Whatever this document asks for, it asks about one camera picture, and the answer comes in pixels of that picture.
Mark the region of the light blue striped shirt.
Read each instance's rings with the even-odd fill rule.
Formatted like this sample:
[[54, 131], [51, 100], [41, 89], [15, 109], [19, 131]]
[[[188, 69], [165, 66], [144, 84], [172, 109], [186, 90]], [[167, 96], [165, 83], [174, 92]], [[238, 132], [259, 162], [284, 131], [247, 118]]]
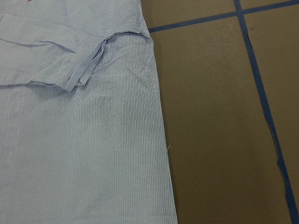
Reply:
[[177, 223], [139, 0], [1, 1], [0, 221]]

